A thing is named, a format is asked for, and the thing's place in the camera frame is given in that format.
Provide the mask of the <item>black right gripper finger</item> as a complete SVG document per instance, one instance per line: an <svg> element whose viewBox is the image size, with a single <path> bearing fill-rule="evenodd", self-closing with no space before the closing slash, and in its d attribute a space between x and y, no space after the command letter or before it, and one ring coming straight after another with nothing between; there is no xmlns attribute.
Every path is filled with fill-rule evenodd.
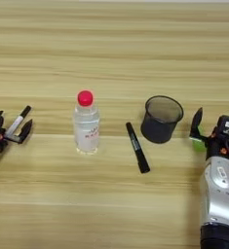
<svg viewBox="0 0 229 249"><path fill-rule="evenodd" d="M190 137L193 139L198 139L198 140L202 139L202 135L199 130L199 125L201 123L202 116L203 116L203 108L199 108L193 117L190 129Z"/></svg>

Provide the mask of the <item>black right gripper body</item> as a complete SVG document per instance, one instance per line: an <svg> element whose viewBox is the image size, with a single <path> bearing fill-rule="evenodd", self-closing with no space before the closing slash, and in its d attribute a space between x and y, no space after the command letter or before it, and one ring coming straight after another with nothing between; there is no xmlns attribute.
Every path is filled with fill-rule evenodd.
<svg viewBox="0 0 229 249"><path fill-rule="evenodd" d="M197 138L205 143L207 149L206 159L222 157L229 160L229 135L213 133L209 137L198 135Z"/></svg>

